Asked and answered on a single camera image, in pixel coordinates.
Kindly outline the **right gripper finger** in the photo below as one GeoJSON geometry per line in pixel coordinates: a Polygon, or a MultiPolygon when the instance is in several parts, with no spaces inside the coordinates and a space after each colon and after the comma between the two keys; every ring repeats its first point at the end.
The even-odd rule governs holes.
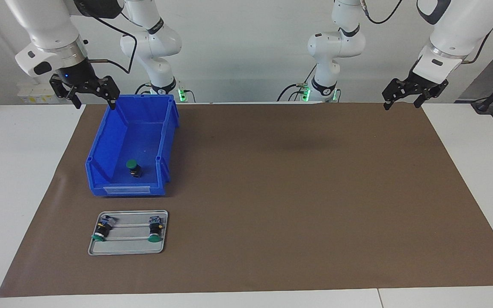
{"type": "Polygon", "coordinates": [[[71,89],[66,89],[64,87],[64,82],[58,75],[53,75],[50,78],[50,86],[53,88],[54,93],[56,96],[60,99],[66,99],[76,107],[76,109],[80,109],[82,102],[80,101],[80,98],[78,98],[76,94],[76,87],[72,86],[71,89]]]}
{"type": "Polygon", "coordinates": [[[121,90],[111,76],[105,76],[96,80],[95,95],[106,100],[110,110],[115,110],[121,90]]]}

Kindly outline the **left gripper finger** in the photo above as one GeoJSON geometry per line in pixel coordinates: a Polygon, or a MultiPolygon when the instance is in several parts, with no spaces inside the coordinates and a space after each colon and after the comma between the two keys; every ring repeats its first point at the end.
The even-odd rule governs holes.
{"type": "Polygon", "coordinates": [[[409,96],[407,86],[407,80],[394,78],[389,82],[389,84],[382,91],[382,97],[385,101],[383,106],[386,111],[390,110],[392,105],[397,100],[409,96]]]}
{"type": "Polygon", "coordinates": [[[448,80],[444,80],[444,82],[442,82],[441,84],[433,86],[418,85],[417,88],[419,89],[419,96],[413,102],[413,105],[415,106],[415,108],[420,108],[425,101],[432,98],[438,98],[440,94],[444,92],[448,84],[448,80]]]}

